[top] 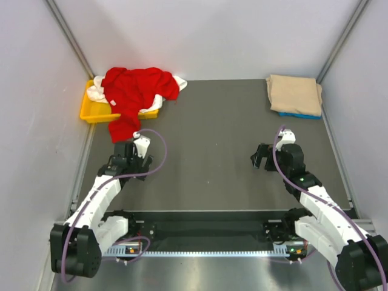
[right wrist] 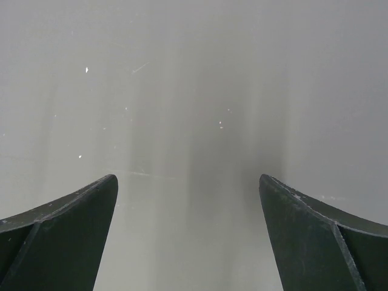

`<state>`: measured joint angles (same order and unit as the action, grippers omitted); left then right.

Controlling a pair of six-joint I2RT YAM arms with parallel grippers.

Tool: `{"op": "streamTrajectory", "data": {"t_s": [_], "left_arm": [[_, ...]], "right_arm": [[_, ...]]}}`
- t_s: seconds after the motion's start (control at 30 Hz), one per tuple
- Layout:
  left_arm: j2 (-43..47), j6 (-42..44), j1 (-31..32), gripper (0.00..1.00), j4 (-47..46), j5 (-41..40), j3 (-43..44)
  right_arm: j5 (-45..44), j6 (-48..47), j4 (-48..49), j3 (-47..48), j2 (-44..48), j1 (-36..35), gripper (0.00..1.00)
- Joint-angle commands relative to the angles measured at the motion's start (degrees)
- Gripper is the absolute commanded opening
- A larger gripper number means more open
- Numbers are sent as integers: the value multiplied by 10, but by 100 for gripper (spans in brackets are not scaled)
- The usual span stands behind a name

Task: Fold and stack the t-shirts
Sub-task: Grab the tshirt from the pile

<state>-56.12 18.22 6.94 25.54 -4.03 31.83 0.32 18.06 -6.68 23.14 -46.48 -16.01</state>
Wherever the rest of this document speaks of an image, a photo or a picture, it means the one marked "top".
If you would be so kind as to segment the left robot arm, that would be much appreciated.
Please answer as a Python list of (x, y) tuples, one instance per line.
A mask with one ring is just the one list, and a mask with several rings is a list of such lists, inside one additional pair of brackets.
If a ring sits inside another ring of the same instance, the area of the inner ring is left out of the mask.
[(65, 223), (53, 226), (50, 232), (53, 272), (92, 278), (102, 256), (115, 242), (128, 241), (139, 234), (139, 225), (131, 213), (106, 211), (130, 178), (145, 180), (153, 161), (147, 154), (149, 145), (150, 139), (145, 136), (116, 143), (78, 209)]

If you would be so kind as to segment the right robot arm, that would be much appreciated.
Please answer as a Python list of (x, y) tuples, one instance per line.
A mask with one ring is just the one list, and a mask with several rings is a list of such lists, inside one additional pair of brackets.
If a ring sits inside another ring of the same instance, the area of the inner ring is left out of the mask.
[(387, 290), (387, 241), (356, 224), (329, 196), (322, 182), (306, 170), (298, 144), (275, 149), (260, 144), (250, 157), (255, 168), (277, 171), (286, 190), (302, 205), (283, 217), (283, 233), (291, 240), (308, 241), (335, 271), (344, 290)]

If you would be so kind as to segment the red t-shirt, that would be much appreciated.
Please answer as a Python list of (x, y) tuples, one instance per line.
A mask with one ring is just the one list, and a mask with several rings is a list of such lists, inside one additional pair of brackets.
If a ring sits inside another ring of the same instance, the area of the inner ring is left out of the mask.
[(169, 101), (179, 95), (173, 75), (155, 67), (134, 70), (114, 67), (107, 71), (101, 86), (112, 113), (120, 115), (109, 124), (113, 143), (130, 139), (141, 129), (139, 112), (150, 108), (156, 95)]

